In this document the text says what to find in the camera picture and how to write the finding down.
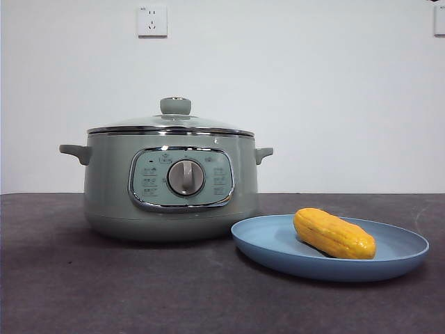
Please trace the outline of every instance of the blue plate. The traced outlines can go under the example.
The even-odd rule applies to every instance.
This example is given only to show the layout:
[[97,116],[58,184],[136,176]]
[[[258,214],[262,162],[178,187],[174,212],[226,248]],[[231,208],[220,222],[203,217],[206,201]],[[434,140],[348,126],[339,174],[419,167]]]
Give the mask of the blue plate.
[[303,243],[293,215],[261,216],[232,226],[238,248],[255,262],[295,276],[337,282],[371,282],[401,276],[417,267],[430,245],[417,233],[357,218],[342,219],[371,234],[377,246],[372,260],[328,257]]

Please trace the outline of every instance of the lid rim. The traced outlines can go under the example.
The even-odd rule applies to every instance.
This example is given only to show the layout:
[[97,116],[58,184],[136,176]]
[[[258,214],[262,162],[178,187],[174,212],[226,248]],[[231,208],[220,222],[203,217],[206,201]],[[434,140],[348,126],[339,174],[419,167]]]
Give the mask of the lid rim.
[[124,125],[117,127],[95,127],[89,129],[87,134],[100,134],[105,132],[157,132],[157,131],[165,131],[165,132],[177,132],[177,131],[187,131],[187,132],[207,132],[214,134],[240,134],[243,136],[254,137],[254,133],[245,130],[237,130],[237,129],[225,129],[220,127],[187,127],[181,125],[167,125],[163,126],[138,126],[138,125]]

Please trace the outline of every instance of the control panel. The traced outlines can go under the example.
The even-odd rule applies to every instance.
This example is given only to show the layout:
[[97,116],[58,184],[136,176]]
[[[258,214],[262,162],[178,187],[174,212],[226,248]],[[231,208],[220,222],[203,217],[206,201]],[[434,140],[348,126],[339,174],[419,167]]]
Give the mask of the control panel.
[[222,206],[233,190],[232,167],[222,150],[146,148],[131,163],[129,193],[145,209]]

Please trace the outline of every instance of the side handle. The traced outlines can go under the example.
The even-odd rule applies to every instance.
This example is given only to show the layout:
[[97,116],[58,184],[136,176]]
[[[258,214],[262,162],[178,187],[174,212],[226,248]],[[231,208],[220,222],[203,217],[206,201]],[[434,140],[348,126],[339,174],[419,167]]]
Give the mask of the side handle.
[[79,158],[79,162],[87,166],[90,163],[92,148],[89,146],[80,145],[60,145],[58,147],[60,153],[74,155]]
[[257,165],[260,165],[263,161],[263,158],[272,155],[273,148],[256,148],[255,149],[255,160],[257,161]]

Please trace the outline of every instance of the dark gray table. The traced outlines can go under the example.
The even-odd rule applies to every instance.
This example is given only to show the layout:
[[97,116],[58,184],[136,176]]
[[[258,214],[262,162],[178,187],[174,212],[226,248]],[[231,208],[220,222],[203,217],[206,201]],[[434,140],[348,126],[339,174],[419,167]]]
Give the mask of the dark gray table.
[[264,268],[231,237],[142,244],[88,227],[82,195],[1,197],[1,332],[443,333],[445,194],[262,194],[264,214],[322,207],[426,237],[427,260],[379,283]]

